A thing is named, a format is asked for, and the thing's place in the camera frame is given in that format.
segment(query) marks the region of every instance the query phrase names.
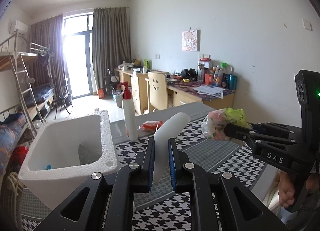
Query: metal screw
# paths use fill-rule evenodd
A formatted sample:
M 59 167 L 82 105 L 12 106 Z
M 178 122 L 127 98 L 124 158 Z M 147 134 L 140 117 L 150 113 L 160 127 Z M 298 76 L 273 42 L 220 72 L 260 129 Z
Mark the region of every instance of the metal screw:
M 224 177 L 226 179 L 231 179 L 232 178 L 232 174 L 230 172 L 224 172 L 224 173 L 222 173 L 222 177 Z
M 187 169 L 193 169 L 195 167 L 195 165 L 192 163 L 192 162 L 187 162 L 185 165 L 184 165 Z
M 95 172 L 91 175 L 92 179 L 100 179 L 101 178 L 101 173 L 100 172 Z
M 131 168 L 131 169 L 136 169 L 137 167 L 139 167 L 139 164 L 138 163 L 136 163 L 136 162 L 133 162 L 133 163 L 130 163 L 129 164 L 129 168 Z

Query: gray curtain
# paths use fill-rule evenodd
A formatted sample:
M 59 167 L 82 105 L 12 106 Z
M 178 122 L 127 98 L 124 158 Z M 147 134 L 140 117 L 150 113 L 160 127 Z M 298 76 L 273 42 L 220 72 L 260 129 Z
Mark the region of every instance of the gray curtain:
M 62 22 L 63 15 L 59 15 L 32 24 L 29 32 L 29 42 L 43 46 L 50 45 L 50 51 L 54 53 L 51 69 L 56 94 L 59 93 L 61 83 L 68 76 L 66 75 L 67 67 L 63 57 Z M 37 61 L 29 65 L 28 72 L 29 76 L 33 77 L 36 81 L 33 87 L 50 83 L 47 67 L 39 65 Z
M 98 89 L 104 88 L 107 69 L 114 71 L 122 61 L 131 62 L 126 8 L 94 9 L 92 62 Z

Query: wall picture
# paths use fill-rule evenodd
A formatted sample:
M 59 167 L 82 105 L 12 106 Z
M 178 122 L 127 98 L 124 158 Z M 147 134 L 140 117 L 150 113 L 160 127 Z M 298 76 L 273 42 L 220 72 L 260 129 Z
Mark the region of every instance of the wall picture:
M 197 32 L 196 29 L 182 32 L 182 51 L 198 51 Z

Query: blue quilt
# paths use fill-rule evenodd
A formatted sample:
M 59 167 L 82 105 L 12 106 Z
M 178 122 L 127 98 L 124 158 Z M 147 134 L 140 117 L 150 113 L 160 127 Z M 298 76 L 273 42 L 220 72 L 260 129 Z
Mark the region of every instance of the blue quilt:
M 47 100 L 54 93 L 54 87 L 51 87 L 49 84 L 46 84 L 36 87 L 32 89 L 32 91 L 33 95 L 35 96 L 36 103 L 40 104 Z M 24 100 L 26 102 L 27 107 L 34 106 L 30 92 L 28 92 L 25 95 Z
M 22 113 L 10 115 L 0 124 L 0 175 L 5 174 L 5 167 L 21 136 L 26 117 Z

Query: styrofoam box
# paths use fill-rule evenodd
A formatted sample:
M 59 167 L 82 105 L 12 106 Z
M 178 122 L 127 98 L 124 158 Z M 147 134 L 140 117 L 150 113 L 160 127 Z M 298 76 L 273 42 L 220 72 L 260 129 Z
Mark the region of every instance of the styrofoam box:
M 80 144 L 101 157 L 80 165 Z M 113 145 L 107 111 L 45 123 L 33 140 L 19 172 L 19 179 L 51 210 L 55 209 L 94 172 L 117 172 L 120 168 Z

